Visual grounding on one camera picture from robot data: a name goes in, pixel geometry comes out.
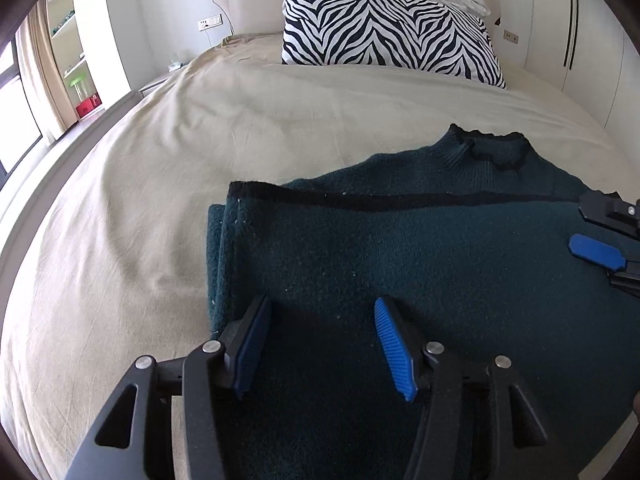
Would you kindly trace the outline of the grey bed frame edge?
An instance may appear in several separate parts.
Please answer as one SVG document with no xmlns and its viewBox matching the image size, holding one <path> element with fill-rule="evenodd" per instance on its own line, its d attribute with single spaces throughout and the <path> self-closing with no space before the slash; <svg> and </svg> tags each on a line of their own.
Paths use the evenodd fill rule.
<svg viewBox="0 0 640 480">
<path fill-rule="evenodd" d="M 141 101 L 131 91 L 106 110 L 76 125 L 29 166 L 1 216 L 1 310 L 6 310 L 18 271 L 40 224 L 67 180 L 110 130 Z"/>
</svg>

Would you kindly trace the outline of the black framed window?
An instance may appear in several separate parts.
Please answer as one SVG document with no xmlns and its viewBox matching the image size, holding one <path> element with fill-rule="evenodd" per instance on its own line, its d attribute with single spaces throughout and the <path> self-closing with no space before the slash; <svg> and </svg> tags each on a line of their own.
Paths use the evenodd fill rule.
<svg viewBox="0 0 640 480">
<path fill-rule="evenodd" d="M 26 98 L 18 68 L 15 40 L 1 53 L 0 77 L 0 183 L 6 185 L 24 157 L 42 134 Z"/>
</svg>

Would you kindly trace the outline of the left wall socket panel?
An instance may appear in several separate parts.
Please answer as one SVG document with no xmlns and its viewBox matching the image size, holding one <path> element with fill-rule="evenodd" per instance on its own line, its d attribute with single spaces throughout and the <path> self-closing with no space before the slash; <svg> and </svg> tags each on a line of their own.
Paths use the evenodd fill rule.
<svg viewBox="0 0 640 480">
<path fill-rule="evenodd" d="M 206 32 L 206 30 L 218 27 L 222 24 L 222 15 L 215 14 L 209 18 L 203 18 L 198 21 L 198 31 Z"/>
</svg>

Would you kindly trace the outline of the right wall socket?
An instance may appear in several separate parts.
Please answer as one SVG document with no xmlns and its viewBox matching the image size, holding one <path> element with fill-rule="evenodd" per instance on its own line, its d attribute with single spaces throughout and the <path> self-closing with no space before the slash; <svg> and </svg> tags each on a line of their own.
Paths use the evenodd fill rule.
<svg viewBox="0 0 640 480">
<path fill-rule="evenodd" d="M 503 39 L 512 44 L 518 44 L 518 35 L 515 32 L 509 32 L 508 30 L 503 31 Z"/>
</svg>

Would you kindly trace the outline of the beige bed sheet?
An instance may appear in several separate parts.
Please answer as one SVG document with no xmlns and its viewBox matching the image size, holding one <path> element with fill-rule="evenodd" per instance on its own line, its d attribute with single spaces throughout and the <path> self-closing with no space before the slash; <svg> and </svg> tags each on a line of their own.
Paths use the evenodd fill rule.
<svg viewBox="0 0 640 480">
<path fill-rule="evenodd" d="M 236 180 L 285 183 L 436 142 L 520 132 L 602 191 L 639 194 L 623 143 L 513 65 L 506 88 L 380 66 L 286 66 L 281 40 L 200 55 L 101 139 L 44 211 L 1 336 L 1 422 L 32 473 L 61 479 L 140 354 L 203 341 L 205 229 Z"/>
</svg>

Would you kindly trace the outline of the zebra print pillow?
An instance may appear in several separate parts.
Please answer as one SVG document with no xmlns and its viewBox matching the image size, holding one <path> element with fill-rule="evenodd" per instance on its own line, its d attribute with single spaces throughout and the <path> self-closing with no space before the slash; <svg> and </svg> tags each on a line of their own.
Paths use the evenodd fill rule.
<svg viewBox="0 0 640 480">
<path fill-rule="evenodd" d="M 432 0 L 283 0 L 286 65 L 376 65 L 503 89 L 485 24 Z"/>
</svg>

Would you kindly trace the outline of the beige curtain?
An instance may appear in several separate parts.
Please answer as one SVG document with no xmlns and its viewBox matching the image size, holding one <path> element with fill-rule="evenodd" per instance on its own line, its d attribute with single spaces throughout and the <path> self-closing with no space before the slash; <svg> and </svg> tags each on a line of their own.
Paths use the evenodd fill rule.
<svg viewBox="0 0 640 480">
<path fill-rule="evenodd" d="M 47 144 L 78 121 L 55 62 L 46 0 L 38 0 L 15 33 L 18 69 L 36 125 Z"/>
</svg>

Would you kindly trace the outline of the dark teal knit sweater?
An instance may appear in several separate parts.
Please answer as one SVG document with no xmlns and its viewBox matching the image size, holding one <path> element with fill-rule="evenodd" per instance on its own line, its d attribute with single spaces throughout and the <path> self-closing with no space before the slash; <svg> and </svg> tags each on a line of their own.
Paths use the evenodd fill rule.
<svg viewBox="0 0 640 480">
<path fill-rule="evenodd" d="M 574 257 L 582 180 L 521 133 L 451 126 L 435 144 L 285 185 L 234 182 L 207 211 L 214 335 L 271 302 L 232 418 L 238 479 L 403 479 L 422 408 L 396 389 L 374 322 L 397 301 L 465 361 L 506 356 L 576 474 L 623 428 L 639 390 L 639 298 Z"/>
</svg>

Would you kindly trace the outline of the green topped bottle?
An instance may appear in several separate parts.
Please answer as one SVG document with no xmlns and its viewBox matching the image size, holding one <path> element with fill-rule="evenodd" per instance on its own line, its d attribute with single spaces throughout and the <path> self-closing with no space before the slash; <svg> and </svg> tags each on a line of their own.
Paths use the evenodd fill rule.
<svg viewBox="0 0 640 480">
<path fill-rule="evenodd" d="M 84 74 L 79 74 L 72 78 L 70 80 L 70 88 L 75 92 L 79 103 L 84 102 L 91 96 L 90 87 L 87 84 L 87 79 Z"/>
</svg>

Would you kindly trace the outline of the white wall shelf unit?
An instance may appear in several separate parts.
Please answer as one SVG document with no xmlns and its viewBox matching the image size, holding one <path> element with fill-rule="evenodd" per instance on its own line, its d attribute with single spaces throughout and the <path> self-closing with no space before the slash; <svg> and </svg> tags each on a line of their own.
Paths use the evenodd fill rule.
<svg viewBox="0 0 640 480">
<path fill-rule="evenodd" d="M 75 3 L 74 0 L 46 0 L 46 10 L 56 67 L 78 117 L 76 106 L 79 102 L 75 92 L 70 88 L 70 80 L 79 74 L 84 74 L 91 94 L 98 92 L 98 90 L 96 90 L 96 84 L 92 79 L 85 49 L 79 36 Z"/>
</svg>

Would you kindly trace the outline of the white nightstand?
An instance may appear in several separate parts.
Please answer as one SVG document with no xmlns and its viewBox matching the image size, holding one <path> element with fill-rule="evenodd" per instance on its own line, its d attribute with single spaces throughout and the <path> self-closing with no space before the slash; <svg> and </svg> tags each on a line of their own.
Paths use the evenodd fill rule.
<svg viewBox="0 0 640 480">
<path fill-rule="evenodd" d="M 153 93 L 158 87 L 161 87 L 174 75 L 179 73 L 178 70 L 175 70 L 173 73 L 163 74 L 162 76 L 158 76 L 152 81 L 145 84 L 140 90 L 140 94 L 145 98 L 149 94 Z"/>
</svg>

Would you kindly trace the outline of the red box on shelf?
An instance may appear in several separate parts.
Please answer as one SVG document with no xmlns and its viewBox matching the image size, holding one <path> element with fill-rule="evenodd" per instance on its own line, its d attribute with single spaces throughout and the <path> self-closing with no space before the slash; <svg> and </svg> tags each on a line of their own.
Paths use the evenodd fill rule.
<svg viewBox="0 0 640 480">
<path fill-rule="evenodd" d="M 76 106 L 77 115 L 79 118 L 84 118 L 101 105 L 102 101 L 99 97 L 99 93 L 93 93 L 91 96 L 88 96 L 88 98 L 85 98 Z"/>
</svg>

